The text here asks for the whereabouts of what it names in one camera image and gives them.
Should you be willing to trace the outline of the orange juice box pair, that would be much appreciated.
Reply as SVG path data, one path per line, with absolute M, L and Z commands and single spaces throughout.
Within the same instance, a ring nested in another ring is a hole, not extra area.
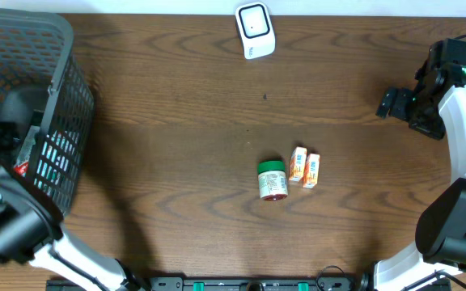
M 307 148 L 296 147 L 290 158 L 290 182 L 301 182 L 304 188 L 312 189 L 318 184 L 320 155 L 309 154 Z

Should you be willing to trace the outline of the green lid white jar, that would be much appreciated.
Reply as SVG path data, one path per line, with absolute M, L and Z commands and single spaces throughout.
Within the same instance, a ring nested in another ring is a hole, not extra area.
M 262 200 L 287 198 L 285 163 L 281 160 L 261 162 L 257 167 L 259 194 Z

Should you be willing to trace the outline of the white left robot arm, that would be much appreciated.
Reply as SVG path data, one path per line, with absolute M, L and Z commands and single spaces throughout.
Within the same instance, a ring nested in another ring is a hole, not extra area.
M 84 86 L 21 86 L 0 111 L 0 264 L 55 272 L 85 290 L 148 290 L 64 223 L 78 182 L 94 99 Z

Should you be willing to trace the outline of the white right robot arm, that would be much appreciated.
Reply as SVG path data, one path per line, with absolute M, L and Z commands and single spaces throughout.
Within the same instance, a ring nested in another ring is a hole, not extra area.
M 390 87 L 376 115 L 392 116 L 435 140 L 447 139 L 450 186 L 418 219 L 415 239 L 389 259 L 373 263 L 360 290 L 466 289 L 466 36 L 432 44 L 413 89 Z

